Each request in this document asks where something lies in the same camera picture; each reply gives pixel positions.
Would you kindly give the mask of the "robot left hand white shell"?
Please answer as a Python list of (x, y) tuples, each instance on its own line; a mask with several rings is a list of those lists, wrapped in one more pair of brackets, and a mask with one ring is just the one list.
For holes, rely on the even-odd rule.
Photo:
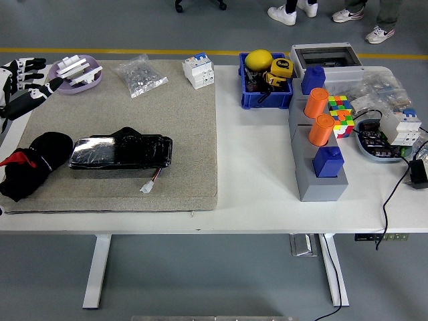
[(56, 77), (38, 84), (46, 74), (44, 58), (19, 58), (1, 66), (1, 122), (6, 124), (43, 104), (63, 83)]

